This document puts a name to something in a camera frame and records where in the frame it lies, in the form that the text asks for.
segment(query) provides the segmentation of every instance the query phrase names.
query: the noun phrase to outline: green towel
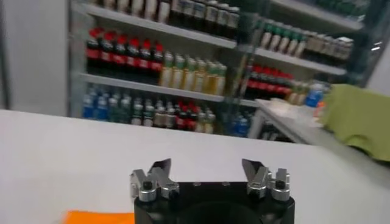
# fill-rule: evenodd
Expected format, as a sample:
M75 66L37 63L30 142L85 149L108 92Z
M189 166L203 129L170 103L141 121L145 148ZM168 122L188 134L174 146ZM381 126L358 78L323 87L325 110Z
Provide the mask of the green towel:
M320 121L346 145L390 161L390 97L350 85L333 85Z

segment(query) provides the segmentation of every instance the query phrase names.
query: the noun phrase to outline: red label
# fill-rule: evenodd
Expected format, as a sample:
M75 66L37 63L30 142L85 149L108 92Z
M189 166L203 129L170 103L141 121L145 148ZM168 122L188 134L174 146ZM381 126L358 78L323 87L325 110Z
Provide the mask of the red label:
M140 59L140 68L149 69L150 68L149 61Z
M99 50L97 49L87 49L87 57L92 59L98 59L99 58Z
M123 56L123 55L115 54L113 59L114 59L115 63L120 64L120 65L123 65L124 63L126 63L126 56Z
M266 89L266 88L267 88L267 83L258 82L258 83L257 83L257 88L258 88L258 89Z
M102 52L103 61L112 61L112 54L107 52Z
M152 62L151 68L154 71L161 71L163 65L161 63Z

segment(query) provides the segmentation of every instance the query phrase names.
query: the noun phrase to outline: shelving unit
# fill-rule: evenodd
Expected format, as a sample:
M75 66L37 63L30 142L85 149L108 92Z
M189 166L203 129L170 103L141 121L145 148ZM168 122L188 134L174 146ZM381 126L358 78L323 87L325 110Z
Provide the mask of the shelving unit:
M273 4L290 9L296 13L328 22L345 30L357 31L363 28L363 23L328 12L324 9L296 0L271 0Z
M238 46L237 48L239 51L251 51L250 49L248 50L248 47L250 47L250 46ZM262 48L257 48L255 50L255 55L269 58L269 59L273 59L273 60L277 60L277 61L280 61L282 63L300 66L300 67L311 69L314 71L326 72L328 74L344 75L347 72L345 69L341 69L341 68L337 68L337 67L333 67L333 66L329 66L329 65L323 65L323 64L316 63L313 61L308 61L308 60L304 60L301 58L296 58L296 57L292 57L289 55L280 54L278 52L273 52L273 51L269 51L269 50L262 49Z
M139 26L145 29L168 33L177 37L182 37L189 40L195 40L202 43L212 44L214 46L224 47L227 49L233 49L234 47L236 47L236 43L232 40L214 37L207 33L181 29L163 23L156 23L147 19L142 19L125 13L115 12L91 4L84 4L84 7L86 8L87 13L93 16L98 16L100 18L119 21L132 26Z

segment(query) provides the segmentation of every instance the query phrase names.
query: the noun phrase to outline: white counter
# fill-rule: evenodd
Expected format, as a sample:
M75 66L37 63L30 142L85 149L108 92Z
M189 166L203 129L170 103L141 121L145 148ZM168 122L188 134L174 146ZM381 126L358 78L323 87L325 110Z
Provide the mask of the white counter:
M354 151L0 111L0 223L69 209L130 212L129 174L172 158L176 181L244 181L241 158L287 168L296 223L387 223L390 171Z

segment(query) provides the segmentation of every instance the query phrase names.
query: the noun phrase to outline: orange object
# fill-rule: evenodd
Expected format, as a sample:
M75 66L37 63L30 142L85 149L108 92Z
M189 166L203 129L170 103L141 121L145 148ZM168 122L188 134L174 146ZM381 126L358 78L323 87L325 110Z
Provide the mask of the orange object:
M68 211L64 224L135 224L134 213Z

